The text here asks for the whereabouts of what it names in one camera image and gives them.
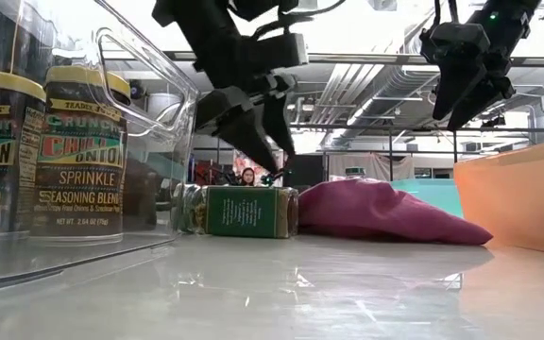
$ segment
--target pink fabric bag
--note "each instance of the pink fabric bag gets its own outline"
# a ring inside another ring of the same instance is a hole
[[[325,182],[299,196],[299,231],[369,239],[483,245],[485,229],[444,212],[387,182],[348,179]]]

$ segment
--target woman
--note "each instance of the woman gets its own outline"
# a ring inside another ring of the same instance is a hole
[[[245,168],[243,174],[241,175],[241,185],[242,186],[255,186],[255,172],[252,168]]]

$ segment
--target white table surface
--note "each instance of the white table surface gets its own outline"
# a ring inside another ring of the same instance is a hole
[[[544,339],[544,253],[181,237],[0,289],[8,339]]]

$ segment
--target gold lid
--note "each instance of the gold lid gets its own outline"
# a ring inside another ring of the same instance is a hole
[[[131,98],[131,89],[128,82],[112,72],[107,72],[106,76],[112,90],[124,95],[127,99]],[[50,82],[87,83],[104,87],[100,72],[83,66],[54,66],[47,71],[45,85]]]
[[[43,102],[45,101],[45,91],[42,86],[23,76],[0,72],[0,89],[28,94]]]

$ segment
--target orange plastic container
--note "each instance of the orange plastic container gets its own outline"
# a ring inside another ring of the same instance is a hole
[[[544,251],[544,144],[455,164],[463,215],[510,246]]]

